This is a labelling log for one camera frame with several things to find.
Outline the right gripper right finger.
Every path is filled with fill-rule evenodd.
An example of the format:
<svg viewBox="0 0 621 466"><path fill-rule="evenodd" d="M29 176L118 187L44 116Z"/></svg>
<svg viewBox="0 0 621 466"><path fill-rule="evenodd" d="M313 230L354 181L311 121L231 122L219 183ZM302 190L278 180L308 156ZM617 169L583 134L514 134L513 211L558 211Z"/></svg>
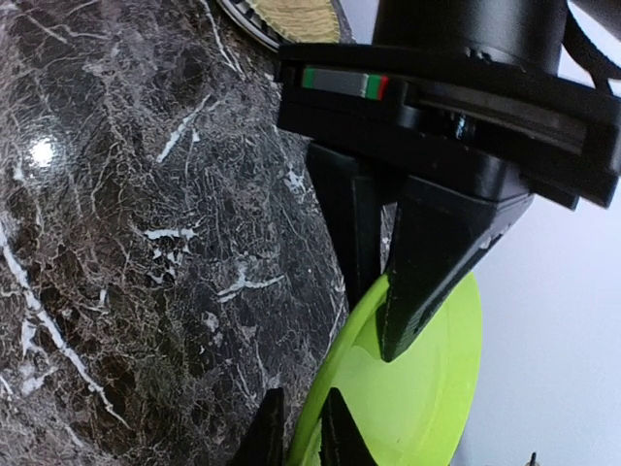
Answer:
<svg viewBox="0 0 621 466"><path fill-rule="evenodd" d="M332 387L321 411L320 462L323 466L376 466L342 397Z"/></svg>

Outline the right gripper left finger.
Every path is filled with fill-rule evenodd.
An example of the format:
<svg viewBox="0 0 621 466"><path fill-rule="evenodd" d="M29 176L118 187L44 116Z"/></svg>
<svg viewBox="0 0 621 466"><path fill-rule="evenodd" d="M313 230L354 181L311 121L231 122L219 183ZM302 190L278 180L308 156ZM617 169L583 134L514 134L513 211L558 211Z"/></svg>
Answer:
<svg viewBox="0 0 621 466"><path fill-rule="evenodd" d="M278 466L283 461L284 390L269 389L232 458L237 466Z"/></svg>

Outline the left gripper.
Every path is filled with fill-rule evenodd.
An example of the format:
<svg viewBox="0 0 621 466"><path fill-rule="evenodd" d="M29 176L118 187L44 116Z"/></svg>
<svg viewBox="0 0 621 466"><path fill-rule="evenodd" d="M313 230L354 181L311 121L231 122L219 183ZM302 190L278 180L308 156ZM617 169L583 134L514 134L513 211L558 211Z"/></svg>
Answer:
<svg viewBox="0 0 621 466"><path fill-rule="evenodd" d="M306 166L350 309L381 274L381 209L405 180L389 166L438 183L410 177L400 194L380 310L386 362L526 212L527 191L568 208L612 201L615 96L487 58L421 50L296 44L282 47L278 61L278 125L315 141Z"/></svg>

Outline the lime green plastic plate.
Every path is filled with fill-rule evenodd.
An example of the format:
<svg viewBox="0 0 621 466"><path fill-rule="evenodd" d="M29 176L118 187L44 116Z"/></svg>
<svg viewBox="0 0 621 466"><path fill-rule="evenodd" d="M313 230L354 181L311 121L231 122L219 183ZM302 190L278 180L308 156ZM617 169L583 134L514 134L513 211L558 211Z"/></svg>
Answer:
<svg viewBox="0 0 621 466"><path fill-rule="evenodd" d="M380 357L376 313L387 298L381 276L349 315L305 401L285 460L317 465L320 414L332 388L341 392L379 465L447 465L467 423L478 376L482 312L468 274L423 331L391 362Z"/></svg>

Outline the woven bamboo plate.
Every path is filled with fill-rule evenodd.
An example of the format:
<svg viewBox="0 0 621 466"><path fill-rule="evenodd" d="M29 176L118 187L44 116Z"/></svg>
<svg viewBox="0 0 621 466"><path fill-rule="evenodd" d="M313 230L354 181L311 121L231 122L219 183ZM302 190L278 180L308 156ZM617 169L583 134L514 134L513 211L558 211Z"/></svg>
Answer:
<svg viewBox="0 0 621 466"><path fill-rule="evenodd" d="M289 42L340 41L339 20L329 0L249 0L248 5Z"/></svg>

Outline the white blue striped plate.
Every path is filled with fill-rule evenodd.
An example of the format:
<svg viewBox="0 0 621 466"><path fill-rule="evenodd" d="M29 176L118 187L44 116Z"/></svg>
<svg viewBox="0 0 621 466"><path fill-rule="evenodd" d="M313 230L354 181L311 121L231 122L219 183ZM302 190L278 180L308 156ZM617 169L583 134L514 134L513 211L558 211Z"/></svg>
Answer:
<svg viewBox="0 0 621 466"><path fill-rule="evenodd" d="M216 0L217 5L252 39L269 50L277 50L285 39L267 24L244 0Z"/></svg>

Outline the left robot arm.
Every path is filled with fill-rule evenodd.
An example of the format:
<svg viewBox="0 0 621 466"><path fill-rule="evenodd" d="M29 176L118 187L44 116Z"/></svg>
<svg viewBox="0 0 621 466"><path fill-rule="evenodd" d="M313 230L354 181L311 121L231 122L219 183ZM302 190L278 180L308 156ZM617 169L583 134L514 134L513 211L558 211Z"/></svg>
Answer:
<svg viewBox="0 0 621 466"><path fill-rule="evenodd" d="M564 1L382 1L367 45L280 48L281 129L306 165L347 299L381 274L399 357L535 196L608 207L619 67Z"/></svg>

